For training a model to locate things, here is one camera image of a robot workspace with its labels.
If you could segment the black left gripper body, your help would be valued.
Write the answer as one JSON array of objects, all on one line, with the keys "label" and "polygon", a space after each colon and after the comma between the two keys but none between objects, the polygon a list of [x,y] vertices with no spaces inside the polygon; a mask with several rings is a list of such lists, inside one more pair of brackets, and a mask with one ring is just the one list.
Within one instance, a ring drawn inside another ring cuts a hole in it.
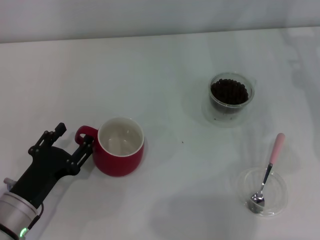
[{"label": "black left gripper body", "polygon": [[64,176],[75,174],[75,163],[65,150],[51,146],[31,147],[32,163],[12,187],[11,192],[38,208]]}]

